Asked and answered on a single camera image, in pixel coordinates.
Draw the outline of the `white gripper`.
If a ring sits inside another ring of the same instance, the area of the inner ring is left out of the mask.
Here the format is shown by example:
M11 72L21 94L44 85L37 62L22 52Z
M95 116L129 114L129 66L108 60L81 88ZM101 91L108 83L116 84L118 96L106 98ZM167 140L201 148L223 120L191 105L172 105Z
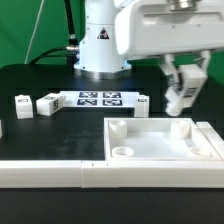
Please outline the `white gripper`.
M128 60L164 55L160 69L174 92L179 77L172 54L201 51L197 67L206 78L209 50L224 48L224 0L199 0L195 8L178 11L168 0L114 0L114 5L118 53Z

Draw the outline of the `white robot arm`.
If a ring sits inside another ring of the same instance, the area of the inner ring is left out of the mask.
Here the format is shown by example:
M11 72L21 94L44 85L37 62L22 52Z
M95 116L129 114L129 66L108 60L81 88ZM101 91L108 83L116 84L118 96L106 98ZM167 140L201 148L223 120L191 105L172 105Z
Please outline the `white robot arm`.
M94 79L130 60L224 49L224 0L85 0L85 18L74 69Z

